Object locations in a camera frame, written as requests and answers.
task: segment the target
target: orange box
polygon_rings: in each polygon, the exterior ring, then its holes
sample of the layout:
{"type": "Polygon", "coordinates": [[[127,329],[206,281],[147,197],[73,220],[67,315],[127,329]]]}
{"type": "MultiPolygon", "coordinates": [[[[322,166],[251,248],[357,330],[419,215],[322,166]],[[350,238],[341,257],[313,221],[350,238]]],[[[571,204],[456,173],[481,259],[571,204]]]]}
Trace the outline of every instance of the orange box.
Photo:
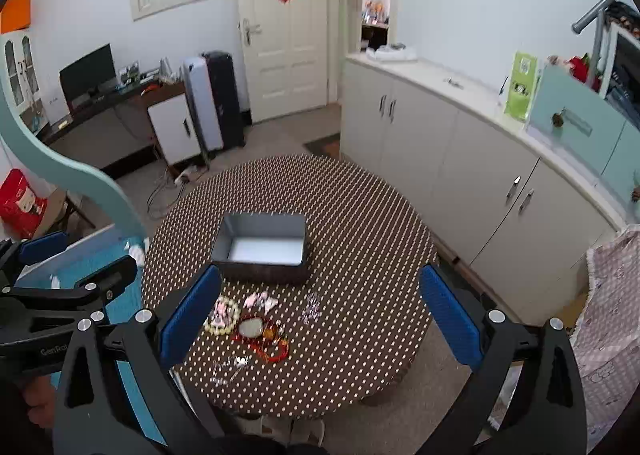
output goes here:
{"type": "Polygon", "coordinates": [[[0,11],[0,34],[31,25],[31,0],[7,0],[0,11]]]}

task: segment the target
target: floor mat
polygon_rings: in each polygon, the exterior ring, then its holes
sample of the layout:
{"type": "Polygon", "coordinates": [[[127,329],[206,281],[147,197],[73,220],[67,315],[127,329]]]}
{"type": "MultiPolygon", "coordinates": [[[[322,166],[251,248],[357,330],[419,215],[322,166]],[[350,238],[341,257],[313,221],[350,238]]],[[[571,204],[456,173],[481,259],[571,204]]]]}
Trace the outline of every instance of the floor mat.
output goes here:
{"type": "Polygon", "coordinates": [[[305,143],[305,148],[313,155],[340,159],[340,134],[334,133],[334,135],[305,143]]]}

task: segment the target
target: pink checkered cloth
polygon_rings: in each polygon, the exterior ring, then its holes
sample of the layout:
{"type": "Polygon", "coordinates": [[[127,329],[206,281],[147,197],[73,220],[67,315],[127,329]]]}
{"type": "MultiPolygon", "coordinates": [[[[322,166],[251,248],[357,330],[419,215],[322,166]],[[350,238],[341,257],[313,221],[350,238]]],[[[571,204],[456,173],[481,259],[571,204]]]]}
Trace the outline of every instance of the pink checkered cloth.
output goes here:
{"type": "Polygon", "coordinates": [[[589,297],[571,343],[587,409],[588,451],[640,381],[640,226],[588,250],[589,297]]]}

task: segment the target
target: green paper bag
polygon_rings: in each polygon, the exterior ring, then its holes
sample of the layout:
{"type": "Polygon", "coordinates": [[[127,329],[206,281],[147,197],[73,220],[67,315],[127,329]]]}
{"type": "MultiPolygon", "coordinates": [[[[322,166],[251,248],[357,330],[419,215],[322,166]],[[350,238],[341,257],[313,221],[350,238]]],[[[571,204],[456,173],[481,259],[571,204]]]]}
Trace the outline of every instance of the green paper bag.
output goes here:
{"type": "Polygon", "coordinates": [[[536,85],[537,70],[538,59],[535,56],[516,52],[511,72],[509,96],[504,109],[505,114],[509,114],[517,120],[525,120],[536,85]]]}

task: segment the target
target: mirror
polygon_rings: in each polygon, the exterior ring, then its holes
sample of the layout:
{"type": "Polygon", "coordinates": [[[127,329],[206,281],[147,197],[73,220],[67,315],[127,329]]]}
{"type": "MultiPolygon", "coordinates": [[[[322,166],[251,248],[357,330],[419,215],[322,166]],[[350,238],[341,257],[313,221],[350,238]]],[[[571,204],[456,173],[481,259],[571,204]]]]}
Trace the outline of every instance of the mirror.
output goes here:
{"type": "Polygon", "coordinates": [[[244,338],[259,338],[263,330],[264,324],[260,318],[249,318],[238,325],[238,333],[244,338]]]}

